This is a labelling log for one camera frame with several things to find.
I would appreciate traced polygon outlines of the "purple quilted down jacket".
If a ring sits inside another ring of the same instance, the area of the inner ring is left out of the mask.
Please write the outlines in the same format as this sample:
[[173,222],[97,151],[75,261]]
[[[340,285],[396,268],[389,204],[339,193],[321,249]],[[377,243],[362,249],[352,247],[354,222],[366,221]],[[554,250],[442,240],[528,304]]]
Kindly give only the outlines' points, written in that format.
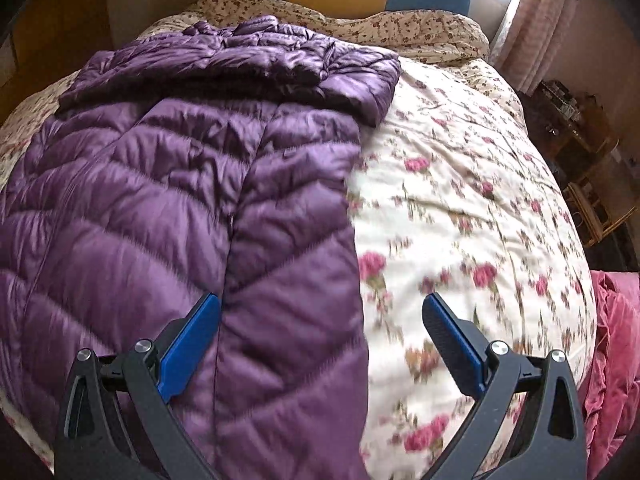
[[97,53],[1,192],[1,387],[52,442],[77,352],[205,294],[221,324],[172,409],[226,479],[362,479],[368,346],[346,181],[390,50],[261,16]]

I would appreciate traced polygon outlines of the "pink red velvet blanket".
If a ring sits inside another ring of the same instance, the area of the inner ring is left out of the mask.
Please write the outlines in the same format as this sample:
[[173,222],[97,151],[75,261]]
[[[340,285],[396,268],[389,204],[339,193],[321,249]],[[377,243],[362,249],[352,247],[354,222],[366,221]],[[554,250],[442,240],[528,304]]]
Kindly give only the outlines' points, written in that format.
[[639,420],[639,275],[591,273],[596,342],[579,388],[586,427],[587,477],[608,466]]

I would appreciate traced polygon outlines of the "wicker wooden chair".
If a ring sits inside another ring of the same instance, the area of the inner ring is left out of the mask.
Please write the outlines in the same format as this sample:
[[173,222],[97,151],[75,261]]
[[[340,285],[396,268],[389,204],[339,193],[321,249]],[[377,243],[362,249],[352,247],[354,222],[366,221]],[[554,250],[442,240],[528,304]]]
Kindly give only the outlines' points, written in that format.
[[612,155],[568,182],[563,195],[585,249],[602,242],[639,210],[639,182]]

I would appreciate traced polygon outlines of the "floral cream bed quilt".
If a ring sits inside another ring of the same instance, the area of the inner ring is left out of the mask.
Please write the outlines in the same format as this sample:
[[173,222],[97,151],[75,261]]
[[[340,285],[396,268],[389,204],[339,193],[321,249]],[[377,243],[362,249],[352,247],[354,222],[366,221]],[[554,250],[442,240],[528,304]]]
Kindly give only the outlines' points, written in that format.
[[[596,331],[588,263],[566,203],[520,110],[480,90],[490,67],[393,52],[401,72],[392,104],[363,133],[346,181],[368,346],[363,479],[421,477],[469,413],[471,400],[422,324],[426,295],[437,292],[515,351],[562,349],[576,378]],[[8,122],[27,133],[26,151],[77,75]],[[1,411],[50,462],[54,439],[42,440],[2,387]]]

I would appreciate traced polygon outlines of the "cluttered wooden side table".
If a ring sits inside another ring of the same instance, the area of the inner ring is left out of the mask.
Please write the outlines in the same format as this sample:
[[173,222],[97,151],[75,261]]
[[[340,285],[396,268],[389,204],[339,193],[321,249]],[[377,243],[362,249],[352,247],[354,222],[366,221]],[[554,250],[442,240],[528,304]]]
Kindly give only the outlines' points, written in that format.
[[520,98],[530,140],[563,180],[585,177],[620,140],[593,94],[548,80]]

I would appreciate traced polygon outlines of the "floral pillow at headboard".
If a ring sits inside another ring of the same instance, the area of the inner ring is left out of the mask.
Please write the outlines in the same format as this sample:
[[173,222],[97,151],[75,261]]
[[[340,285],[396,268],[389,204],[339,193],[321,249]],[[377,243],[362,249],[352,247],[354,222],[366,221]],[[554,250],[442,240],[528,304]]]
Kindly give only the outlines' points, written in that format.
[[214,26],[272,15],[326,36],[396,51],[424,63],[488,57],[489,41],[477,22],[444,10],[383,11],[365,18],[330,18],[285,0],[198,0],[186,8]]

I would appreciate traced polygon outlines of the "dark wooden wardrobe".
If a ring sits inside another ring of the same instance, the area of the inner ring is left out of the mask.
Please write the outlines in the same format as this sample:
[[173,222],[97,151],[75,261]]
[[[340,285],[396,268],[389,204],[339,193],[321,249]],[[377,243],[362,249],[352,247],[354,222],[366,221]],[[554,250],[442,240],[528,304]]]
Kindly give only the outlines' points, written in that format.
[[24,99],[113,47],[107,0],[26,0],[3,39],[1,117]]

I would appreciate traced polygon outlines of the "pink floral right curtain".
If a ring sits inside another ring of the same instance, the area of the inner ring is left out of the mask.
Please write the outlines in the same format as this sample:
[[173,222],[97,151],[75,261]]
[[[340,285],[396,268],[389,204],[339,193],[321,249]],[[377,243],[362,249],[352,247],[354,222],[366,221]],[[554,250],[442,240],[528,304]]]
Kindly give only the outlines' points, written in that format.
[[491,41],[489,63],[511,87],[531,94],[564,41],[579,0],[512,0]]

